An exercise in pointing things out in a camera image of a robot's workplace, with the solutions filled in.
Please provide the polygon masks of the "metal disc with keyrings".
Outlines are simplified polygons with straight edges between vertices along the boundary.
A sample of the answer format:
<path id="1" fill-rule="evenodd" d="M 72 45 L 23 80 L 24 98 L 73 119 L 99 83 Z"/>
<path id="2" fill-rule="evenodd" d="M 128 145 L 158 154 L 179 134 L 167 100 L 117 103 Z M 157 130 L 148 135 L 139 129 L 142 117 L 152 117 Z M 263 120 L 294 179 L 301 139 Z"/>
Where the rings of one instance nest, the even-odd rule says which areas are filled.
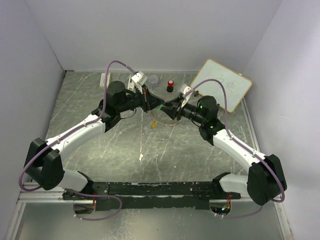
<path id="1" fill-rule="evenodd" d="M 170 117 L 168 117 L 166 114 L 164 114 L 162 111 L 158 112 L 157 109 L 153 109 L 150 111 L 150 115 L 154 121 L 156 121 L 157 124 L 173 127 L 175 126 L 178 121 L 173 120 Z"/>

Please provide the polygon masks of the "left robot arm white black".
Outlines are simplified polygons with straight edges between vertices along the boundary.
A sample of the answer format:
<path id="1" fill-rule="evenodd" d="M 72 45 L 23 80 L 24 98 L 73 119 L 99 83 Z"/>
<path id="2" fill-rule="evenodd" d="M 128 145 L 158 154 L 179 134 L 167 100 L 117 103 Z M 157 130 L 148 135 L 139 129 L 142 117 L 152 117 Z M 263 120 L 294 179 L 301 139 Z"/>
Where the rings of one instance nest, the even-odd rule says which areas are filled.
<path id="1" fill-rule="evenodd" d="M 63 160 L 89 140 L 112 129 L 122 118 L 121 113 L 141 108 L 144 112 L 164 104 L 143 85 L 135 92 L 121 81 L 111 82 L 98 108 L 82 122 L 47 140 L 37 138 L 30 144 L 24 169 L 39 187 L 48 191 L 55 187 L 74 190 L 81 199 L 94 192 L 92 180 L 80 171 L 63 167 Z"/>

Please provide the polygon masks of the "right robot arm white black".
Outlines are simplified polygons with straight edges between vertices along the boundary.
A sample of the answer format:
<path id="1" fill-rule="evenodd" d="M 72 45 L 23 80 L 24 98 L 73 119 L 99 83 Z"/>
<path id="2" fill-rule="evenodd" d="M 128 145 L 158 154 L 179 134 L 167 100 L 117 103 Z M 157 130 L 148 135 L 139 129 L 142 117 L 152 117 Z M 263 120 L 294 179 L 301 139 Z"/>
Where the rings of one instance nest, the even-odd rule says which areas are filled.
<path id="1" fill-rule="evenodd" d="M 161 107 L 171 119 L 186 118 L 197 124 L 202 139 L 236 160 L 247 175 L 223 173 L 212 186 L 212 193 L 223 199 L 229 193 L 249 196 L 259 206 L 285 199 L 287 183 L 280 159 L 265 155 L 239 140 L 218 119 L 219 105 L 212 96 L 200 98 L 196 105 L 184 103 L 179 96 Z"/>

